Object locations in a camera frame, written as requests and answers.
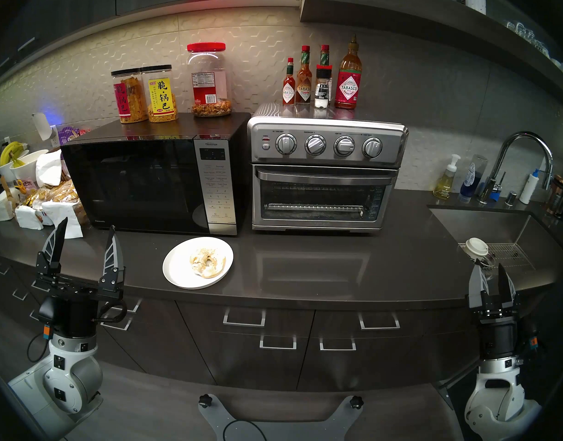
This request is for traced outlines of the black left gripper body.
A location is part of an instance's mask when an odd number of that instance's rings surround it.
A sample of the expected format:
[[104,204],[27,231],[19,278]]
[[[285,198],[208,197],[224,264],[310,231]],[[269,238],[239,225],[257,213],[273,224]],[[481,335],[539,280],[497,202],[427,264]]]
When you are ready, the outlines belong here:
[[48,290],[36,318],[61,337],[92,337],[99,323],[119,323],[126,316],[123,286],[120,292],[105,292],[99,282],[37,274],[36,287]]

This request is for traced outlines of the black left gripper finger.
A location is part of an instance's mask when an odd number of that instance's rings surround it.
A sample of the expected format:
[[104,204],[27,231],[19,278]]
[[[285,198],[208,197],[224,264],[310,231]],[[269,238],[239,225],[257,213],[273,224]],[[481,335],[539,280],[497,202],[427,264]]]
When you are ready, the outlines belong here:
[[49,234],[42,251],[38,253],[36,261],[38,275],[55,277],[60,273],[60,258],[63,252],[67,224],[68,218],[64,218]]
[[123,252],[116,235],[116,229],[109,229],[106,249],[104,251],[103,274],[99,281],[99,288],[105,292],[120,292],[124,283]]

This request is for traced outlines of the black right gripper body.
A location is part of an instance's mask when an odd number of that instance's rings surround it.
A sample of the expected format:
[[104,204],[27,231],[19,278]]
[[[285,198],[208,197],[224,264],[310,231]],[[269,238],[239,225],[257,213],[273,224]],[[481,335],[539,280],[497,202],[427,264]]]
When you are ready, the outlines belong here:
[[480,359],[508,359],[516,355],[518,306],[515,296],[468,296],[471,319],[477,327]]

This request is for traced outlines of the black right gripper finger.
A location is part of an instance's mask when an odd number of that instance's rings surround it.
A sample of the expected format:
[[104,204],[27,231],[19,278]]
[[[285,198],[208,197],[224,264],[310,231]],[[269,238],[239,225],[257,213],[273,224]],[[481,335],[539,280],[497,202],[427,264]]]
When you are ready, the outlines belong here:
[[489,287],[481,261],[475,260],[468,283],[468,307],[478,309],[483,306],[482,293],[489,295]]
[[502,263],[498,264],[498,295],[502,308],[514,306],[515,286]]

